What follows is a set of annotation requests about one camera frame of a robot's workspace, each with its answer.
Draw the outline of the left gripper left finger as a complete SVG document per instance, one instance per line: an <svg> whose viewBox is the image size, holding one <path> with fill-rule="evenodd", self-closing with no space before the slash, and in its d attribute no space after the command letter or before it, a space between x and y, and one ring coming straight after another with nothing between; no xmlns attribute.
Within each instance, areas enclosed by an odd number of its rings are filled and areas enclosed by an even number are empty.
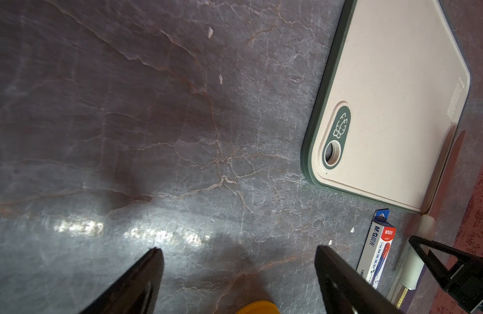
<svg viewBox="0 0 483 314"><path fill-rule="evenodd" d="M163 273L163 252L152 248L82 313L153 313Z"/></svg>

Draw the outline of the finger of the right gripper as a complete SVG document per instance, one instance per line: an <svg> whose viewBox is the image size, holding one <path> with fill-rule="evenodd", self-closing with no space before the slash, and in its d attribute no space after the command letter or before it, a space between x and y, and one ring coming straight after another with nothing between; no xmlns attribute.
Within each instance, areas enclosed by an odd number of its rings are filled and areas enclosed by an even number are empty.
<svg viewBox="0 0 483 314"><path fill-rule="evenodd" d="M416 235L411 236L409 243L442 290L466 313L483 312L482 257ZM447 268L434 251L454 256L457 261Z"/></svg>

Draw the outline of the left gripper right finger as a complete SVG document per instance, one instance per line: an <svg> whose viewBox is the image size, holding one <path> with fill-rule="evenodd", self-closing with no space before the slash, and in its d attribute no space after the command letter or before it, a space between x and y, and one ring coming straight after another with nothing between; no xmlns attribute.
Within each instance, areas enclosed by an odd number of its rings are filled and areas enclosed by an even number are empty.
<svg viewBox="0 0 483 314"><path fill-rule="evenodd" d="M334 250L317 247L315 270L327 313L400 313Z"/></svg>

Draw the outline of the knife with beige handle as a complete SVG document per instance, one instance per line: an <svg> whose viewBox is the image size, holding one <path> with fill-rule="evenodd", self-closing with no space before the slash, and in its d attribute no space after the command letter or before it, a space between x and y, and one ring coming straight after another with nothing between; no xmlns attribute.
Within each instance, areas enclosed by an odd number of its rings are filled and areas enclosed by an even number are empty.
<svg viewBox="0 0 483 314"><path fill-rule="evenodd" d="M466 132L462 131L454 141L430 209L417 221L416 229L409 233L410 236L419 236L428 240L433 239L436 229L436 218L449 188L465 135ZM412 246L406 243L397 264L394 282L387 294L389 301L399 310L402 308L407 292L416 289L423 267L424 262L419 258Z"/></svg>

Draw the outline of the beige cutting board green rim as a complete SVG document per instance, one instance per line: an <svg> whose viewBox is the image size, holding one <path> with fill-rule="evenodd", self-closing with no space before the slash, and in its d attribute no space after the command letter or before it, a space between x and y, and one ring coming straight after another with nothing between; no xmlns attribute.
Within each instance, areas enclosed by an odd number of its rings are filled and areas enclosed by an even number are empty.
<svg viewBox="0 0 483 314"><path fill-rule="evenodd" d="M427 212L470 85L439 1L346 1L302 145L305 178Z"/></svg>

